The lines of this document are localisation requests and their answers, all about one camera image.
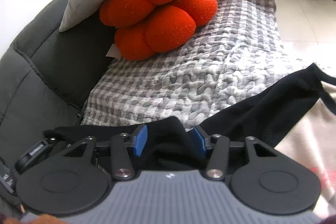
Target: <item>orange plush pillow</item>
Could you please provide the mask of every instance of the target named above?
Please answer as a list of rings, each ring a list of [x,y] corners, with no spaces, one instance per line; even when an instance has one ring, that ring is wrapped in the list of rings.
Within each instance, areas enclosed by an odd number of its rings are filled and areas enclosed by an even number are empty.
[[[118,27],[116,46],[136,61],[180,47],[216,11],[217,0],[105,0],[100,20]]]

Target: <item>gingham quilt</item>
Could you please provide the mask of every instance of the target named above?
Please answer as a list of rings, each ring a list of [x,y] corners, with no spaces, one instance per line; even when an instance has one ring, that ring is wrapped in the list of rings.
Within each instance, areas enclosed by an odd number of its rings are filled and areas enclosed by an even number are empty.
[[[308,64],[283,52],[275,0],[218,0],[182,47],[141,62],[113,60],[82,124],[122,126],[178,117],[185,128],[256,95]]]

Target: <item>white logo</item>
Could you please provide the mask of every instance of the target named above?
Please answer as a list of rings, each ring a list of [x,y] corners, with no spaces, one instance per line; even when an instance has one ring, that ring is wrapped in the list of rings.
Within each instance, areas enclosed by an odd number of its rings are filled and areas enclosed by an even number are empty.
[[[173,173],[168,173],[166,177],[169,179],[172,179],[173,177],[175,177],[175,175]]]
[[[36,147],[33,151],[29,153],[29,155],[34,155],[37,151],[39,151],[44,145],[40,144],[38,147]]]

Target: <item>tile floor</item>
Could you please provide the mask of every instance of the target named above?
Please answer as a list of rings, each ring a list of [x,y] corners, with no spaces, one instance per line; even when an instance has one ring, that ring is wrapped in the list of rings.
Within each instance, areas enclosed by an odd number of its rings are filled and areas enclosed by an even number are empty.
[[[285,51],[336,68],[336,1],[276,2],[278,29]]]

